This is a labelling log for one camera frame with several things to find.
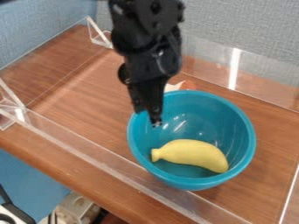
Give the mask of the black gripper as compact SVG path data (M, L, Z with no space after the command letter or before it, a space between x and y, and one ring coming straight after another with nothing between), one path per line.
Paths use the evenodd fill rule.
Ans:
M146 110L153 127L162 123L165 83L182 66L181 44L180 38L116 41L116 51L124 58L117 77L126 85L134 112Z

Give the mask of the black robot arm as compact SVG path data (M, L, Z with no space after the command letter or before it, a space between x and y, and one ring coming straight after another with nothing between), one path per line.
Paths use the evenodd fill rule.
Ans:
M108 0L110 39L124 63L117 77L126 86L134 112L162 123L164 87L182 66L181 0Z

